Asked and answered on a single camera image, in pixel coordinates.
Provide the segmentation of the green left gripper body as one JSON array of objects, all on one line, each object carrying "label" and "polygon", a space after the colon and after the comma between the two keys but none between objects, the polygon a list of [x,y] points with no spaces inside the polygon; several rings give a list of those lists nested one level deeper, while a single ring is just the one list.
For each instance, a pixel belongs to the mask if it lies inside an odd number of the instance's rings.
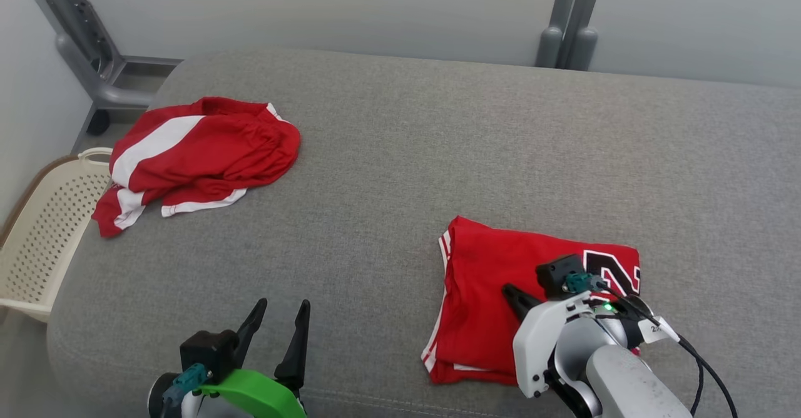
[{"label": "green left gripper body", "polygon": [[218,395],[253,417],[306,417],[297,396],[255,370],[235,369],[219,384],[200,386],[203,395]]}]

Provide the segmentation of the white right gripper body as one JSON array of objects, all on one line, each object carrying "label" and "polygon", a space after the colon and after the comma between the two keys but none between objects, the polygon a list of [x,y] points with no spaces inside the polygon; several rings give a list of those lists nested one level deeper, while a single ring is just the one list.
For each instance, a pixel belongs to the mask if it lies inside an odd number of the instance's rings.
[{"label": "white right gripper body", "polygon": [[589,314],[590,293],[563,300],[550,300],[533,307],[524,316],[513,337],[513,361],[519,389],[530,399],[544,392],[544,371],[564,325],[573,317]]}]

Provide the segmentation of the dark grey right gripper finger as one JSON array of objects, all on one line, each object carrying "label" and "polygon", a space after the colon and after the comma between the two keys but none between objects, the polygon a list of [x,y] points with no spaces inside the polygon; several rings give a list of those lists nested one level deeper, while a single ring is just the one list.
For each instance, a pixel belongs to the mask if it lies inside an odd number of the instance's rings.
[{"label": "dark grey right gripper finger", "polygon": [[543,303],[541,299],[533,297],[511,283],[504,284],[503,296],[517,319],[526,318],[532,308]]}]

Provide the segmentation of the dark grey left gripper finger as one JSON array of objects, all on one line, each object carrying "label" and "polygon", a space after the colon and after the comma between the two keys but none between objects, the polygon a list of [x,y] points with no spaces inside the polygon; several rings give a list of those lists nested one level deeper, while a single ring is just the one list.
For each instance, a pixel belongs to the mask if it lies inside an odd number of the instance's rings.
[{"label": "dark grey left gripper finger", "polygon": [[268,299],[260,298],[237,330],[238,345],[237,349],[235,349],[235,366],[237,369],[243,368],[249,346],[253,336],[260,329],[267,307]]},{"label": "dark grey left gripper finger", "polygon": [[308,341],[311,320],[311,303],[304,299],[295,318],[295,332],[284,354],[283,360],[275,369],[275,381],[293,394],[300,393],[304,386],[305,367],[308,354]]}]

